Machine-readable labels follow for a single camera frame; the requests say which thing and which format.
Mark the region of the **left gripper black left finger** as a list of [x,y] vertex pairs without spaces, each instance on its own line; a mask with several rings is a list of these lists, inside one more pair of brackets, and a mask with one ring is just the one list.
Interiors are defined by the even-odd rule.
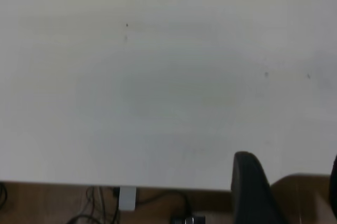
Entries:
[[234,223],[288,223],[257,157],[236,152],[231,182]]

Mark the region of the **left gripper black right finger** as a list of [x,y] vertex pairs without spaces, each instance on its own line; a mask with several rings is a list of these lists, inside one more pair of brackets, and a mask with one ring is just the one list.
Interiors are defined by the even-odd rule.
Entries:
[[332,210],[336,210],[336,189],[337,189],[337,157],[335,157],[329,183],[329,203]]

